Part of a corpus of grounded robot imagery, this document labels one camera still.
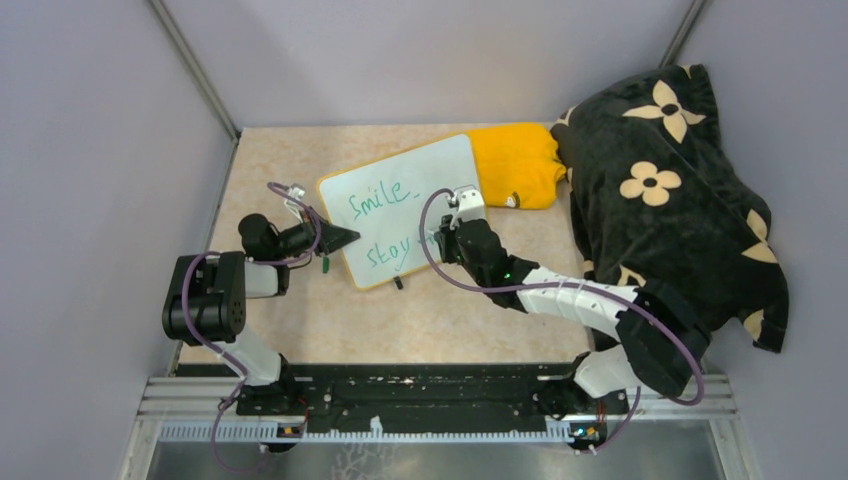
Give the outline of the yellow-framed whiteboard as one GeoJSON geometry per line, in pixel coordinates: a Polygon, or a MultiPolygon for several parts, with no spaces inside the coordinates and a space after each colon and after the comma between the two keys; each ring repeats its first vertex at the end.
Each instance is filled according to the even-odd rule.
{"type": "Polygon", "coordinates": [[[471,140],[456,134],[321,178],[317,191],[331,224],[360,238],[342,248],[355,288],[364,291],[440,259],[432,233],[453,212],[439,189],[479,188],[471,140]]]}

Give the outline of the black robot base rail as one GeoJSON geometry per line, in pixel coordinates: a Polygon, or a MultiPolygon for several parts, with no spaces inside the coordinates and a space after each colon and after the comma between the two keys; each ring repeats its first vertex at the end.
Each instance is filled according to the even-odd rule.
{"type": "Polygon", "coordinates": [[[465,439],[603,443],[606,420],[629,408],[622,391],[584,396],[563,364],[286,365],[279,380],[240,388],[237,415],[294,417],[283,437],[309,434],[451,442],[465,439]]]}

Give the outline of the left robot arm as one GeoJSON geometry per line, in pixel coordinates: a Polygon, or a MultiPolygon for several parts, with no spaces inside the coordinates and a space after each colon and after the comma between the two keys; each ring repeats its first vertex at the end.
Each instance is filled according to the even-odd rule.
{"type": "Polygon", "coordinates": [[[250,299],[287,293],[290,274],[301,259],[326,257],[359,240],[359,233],[304,215],[278,230],[253,213],[238,225],[239,251],[181,256],[177,259],[162,311],[166,336],[187,346],[202,346],[238,377],[224,405],[241,415],[285,414],[304,401],[288,360],[247,325],[250,299]]]}

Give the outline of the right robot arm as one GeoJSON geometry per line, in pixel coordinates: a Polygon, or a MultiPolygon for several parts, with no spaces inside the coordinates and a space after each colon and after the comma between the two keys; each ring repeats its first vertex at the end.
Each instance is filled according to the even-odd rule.
{"type": "Polygon", "coordinates": [[[612,347],[576,360],[563,385],[572,410],[588,412],[603,396],[637,387],[686,406],[703,400],[699,362],[711,334],[669,284],[609,285],[557,274],[508,254],[483,219],[445,215],[435,239],[442,261],[461,266],[473,279],[469,290],[503,308],[557,315],[613,340],[612,347]]]}

